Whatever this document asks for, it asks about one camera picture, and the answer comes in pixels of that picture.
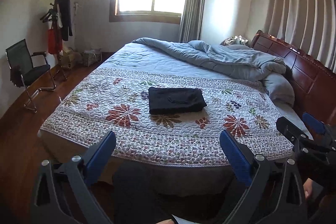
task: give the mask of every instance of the light blue comforter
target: light blue comforter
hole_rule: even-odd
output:
[[[175,43],[143,37],[133,43],[158,48],[177,59],[235,79],[255,82],[263,80],[271,72],[284,74],[286,71],[282,58],[254,50],[231,50],[198,40]]]

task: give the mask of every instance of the red flower pattern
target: red flower pattern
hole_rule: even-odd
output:
[[[86,110],[90,111],[90,110],[93,110],[96,107],[99,107],[99,105],[97,103],[95,103],[95,104],[87,104],[86,105]]]
[[[210,122],[209,119],[206,117],[203,117],[195,121],[195,123],[199,125],[200,129],[204,129],[209,122]]]
[[[122,80],[122,78],[117,78],[113,81],[113,85],[119,84],[119,82]]]
[[[120,106],[114,106],[114,110],[109,110],[109,114],[105,119],[107,121],[114,121],[114,124],[118,124],[122,127],[130,127],[131,121],[138,121],[139,118],[136,115],[140,115],[140,109],[133,108],[129,105],[120,104]]]
[[[247,121],[244,118],[238,120],[235,116],[227,115],[227,118],[225,118],[224,121],[226,122],[223,126],[226,127],[233,136],[235,136],[236,133],[238,137],[244,136],[246,135],[244,129],[249,129],[246,125]]]

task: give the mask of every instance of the black office chair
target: black office chair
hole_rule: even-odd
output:
[[[33,67],[32,56],[43,55],[46,65]],[[37,108],[33,102],[33,97],[36,96],[41,90],[53,91],[56,89],[54,78],[50,72],[50,65],[47,61],[46,52],[34,52],[30,55],[26,40],[23,39],[20,42],[14,44],[13,46],[6,49],[6,56],[10,68],[10,80],[17,87],[24,86],[28,94],[29,100],[25,103],[25,107],[34,112],[37,111]],[[27,87],[29,87],[34,81],[36,81],[41,75],[49,71],[53,88],[39,88],[34,92],[33,95],[30,95]],[[34,108],[28,107],[29,103],[32,103]]]

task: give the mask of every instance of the black jacket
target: black jacket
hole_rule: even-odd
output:
[[[57,2],[63,25],[63,28],[61,28],[62,39],[68,41],[69,36],[72,36],[70,0],[57,0]]]

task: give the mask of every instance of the striped basket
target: striped basket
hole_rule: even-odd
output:
[[[91,66],[95,62],[101,62],[101,53],[95,54],[95,53],[82,53],[83,56],[83,64],[85,67]]]

